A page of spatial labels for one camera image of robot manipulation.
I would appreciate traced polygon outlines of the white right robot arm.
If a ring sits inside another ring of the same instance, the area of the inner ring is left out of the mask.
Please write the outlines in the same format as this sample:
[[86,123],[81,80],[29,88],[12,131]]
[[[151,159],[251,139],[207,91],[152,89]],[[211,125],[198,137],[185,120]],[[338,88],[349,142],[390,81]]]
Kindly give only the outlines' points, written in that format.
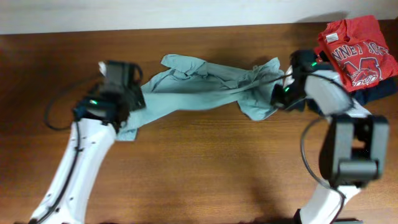
[[[312,50],[297,50],[290,55],[284,83],[272,92],[272,105],[298,110],[305,100],[313,100],[321,111],[300,137],[300,153],[308,173],[318,185],[307,204],[298,209],[292,223],[359,223],[355,218],[340,219],[345,205],[380,179],[384,172],[389,122],[362,108],[339,81],[339,74],[327,58]],[[305,153],[305,137],[320,121],[329,123],[320,149],[320,175],[310,168]]]

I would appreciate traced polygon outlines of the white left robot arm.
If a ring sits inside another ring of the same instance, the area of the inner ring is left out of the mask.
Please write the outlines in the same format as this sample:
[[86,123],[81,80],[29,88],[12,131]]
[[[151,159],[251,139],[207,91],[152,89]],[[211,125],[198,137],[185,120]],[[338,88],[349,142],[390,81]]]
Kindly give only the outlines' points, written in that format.
[[145,108],[136,63],[100,62],[103,81],[72,109],[65,153],[30,223],[84,223],[96,176],[132,111]]

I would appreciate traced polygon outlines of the light blue t-shirt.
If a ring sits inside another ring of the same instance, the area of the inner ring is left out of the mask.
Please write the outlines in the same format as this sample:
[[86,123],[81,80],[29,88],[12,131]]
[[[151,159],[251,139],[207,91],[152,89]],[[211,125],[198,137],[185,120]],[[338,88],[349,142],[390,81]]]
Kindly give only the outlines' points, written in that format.
[[237,102],[253,121],[266,119],[277,110],[271,105],[271,94],[284,74],[277,58],[251,70],[176,54],[165,55],[161,64],[167,70],[141,86],[146,107],[130,113],[118,141],[135,140],[141,126],[178,110],[210,110]]

